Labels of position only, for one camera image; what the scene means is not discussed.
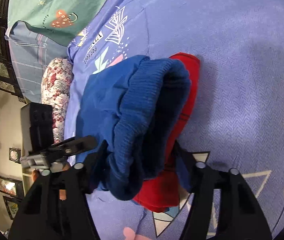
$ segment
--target blue bedsheet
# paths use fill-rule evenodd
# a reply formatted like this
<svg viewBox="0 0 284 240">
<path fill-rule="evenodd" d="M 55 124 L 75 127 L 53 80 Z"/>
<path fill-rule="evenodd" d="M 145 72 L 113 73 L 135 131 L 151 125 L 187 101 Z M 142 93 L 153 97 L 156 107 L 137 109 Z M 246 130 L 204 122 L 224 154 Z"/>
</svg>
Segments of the blue bedsheet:
<svg viewBox="0 0 284 240">
<path fill-rule="evenodd" d="M 69 45 L 74 81 L 65 137 L 74 135 L 91 74 L 136 54 L 155 59 L 180 51 L 201 60 L 196 104 L 180 144 L 210 152 L 214 168 L 238 168 L 277 235 L 284 227 L 284 0 L 107 0 Z M 217 196 L 208 237 L 216 231 Z M 88 203 L 102 240 L 129 240 L 134 233 L 176 240 L 190 206 L 182 197 L 181 206 L 157 214 L 105 192 Z"/>
<path fill-rule="evenodd" d="M 67 57 L 67 48 L 46 36 L 29 31 L 21 21 L 15 23 L 6 39 L 23 95 L 32 102 L 40 103 L 43 73 L 51 60 Z"/>
</svg>

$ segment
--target red cloth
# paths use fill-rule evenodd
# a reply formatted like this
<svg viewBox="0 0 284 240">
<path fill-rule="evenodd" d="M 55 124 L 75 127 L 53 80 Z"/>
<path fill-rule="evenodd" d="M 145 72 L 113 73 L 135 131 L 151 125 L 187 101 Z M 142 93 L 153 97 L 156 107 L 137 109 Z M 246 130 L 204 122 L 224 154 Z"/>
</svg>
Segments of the red cloth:
<svg viewBox="0 0 284 240">
<path fill-rule="evenodd" d="M 190 94 L 183 107 L 180 117 L 168 138 L 165 149 L 164 170 L 161 171 L 155 179 L 144 181 L 141 190 L 133 198 L 133 200 L 139 203 L 141 206 L 158 213 L 164 212 L 168 207 L 179 205 L 179 182 L 178 176 L 175 173 L 175 158 L 173 155 L 171 155 L 171 151 L 174 141 L 182 132 L 192 113 L 200 70 L 200 60 L 193 55 L 180 52 L 171 56 L 170 58 L 181 60 L 186 69 L 189 71 L 191 80 Z"/>
</svg>

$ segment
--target floral cushion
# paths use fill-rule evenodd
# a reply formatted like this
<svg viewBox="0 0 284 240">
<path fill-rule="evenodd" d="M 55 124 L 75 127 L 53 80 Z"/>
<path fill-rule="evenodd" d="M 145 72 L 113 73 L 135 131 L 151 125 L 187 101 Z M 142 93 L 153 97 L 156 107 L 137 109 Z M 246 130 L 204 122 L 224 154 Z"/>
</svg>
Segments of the floral cushion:
<svg viewBox="0 0 284 240">
<path fill-rule="evenodd" d="M 64 120 L 73 80 L 72 65 L 67 59 L 55 58 L 47 66 L 41 83 L 41 102 L 53 108 L 55 143 L 63 140 Z"/>
</svg>

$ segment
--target green pillowcase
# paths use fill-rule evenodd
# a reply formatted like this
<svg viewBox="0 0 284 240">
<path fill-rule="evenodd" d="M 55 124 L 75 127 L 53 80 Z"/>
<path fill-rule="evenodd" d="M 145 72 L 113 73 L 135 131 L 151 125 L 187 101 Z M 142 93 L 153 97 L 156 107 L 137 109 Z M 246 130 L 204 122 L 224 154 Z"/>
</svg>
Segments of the green pillowcase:
<svg viewBox="0 0 284 240">
<path fill-rule="evenodd" d="M 67 46 L 106 0 L 10 0 L 8 31 L 17 21 L 24 21 L 30 31 Z"/>
</svg>

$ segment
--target blue sweater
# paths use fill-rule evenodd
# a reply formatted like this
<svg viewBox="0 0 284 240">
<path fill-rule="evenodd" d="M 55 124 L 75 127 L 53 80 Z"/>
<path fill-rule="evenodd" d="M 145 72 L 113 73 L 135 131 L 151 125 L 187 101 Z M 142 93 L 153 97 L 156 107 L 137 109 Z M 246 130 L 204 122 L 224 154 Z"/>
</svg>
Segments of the blue sweater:
<svg viewBox="0 0 284 240">
<path fill-rule="evenodd" d="M 101 186 L 120 200 L 132 199 L 144 179 L 164 168 L 168 136 L 190 90 L 179 60 L 134 56 L 91 75 L 76 121 L 76 136 L 108 143 Z M 76 157 L 83 162 L 85 152 Z"/>
</svg>

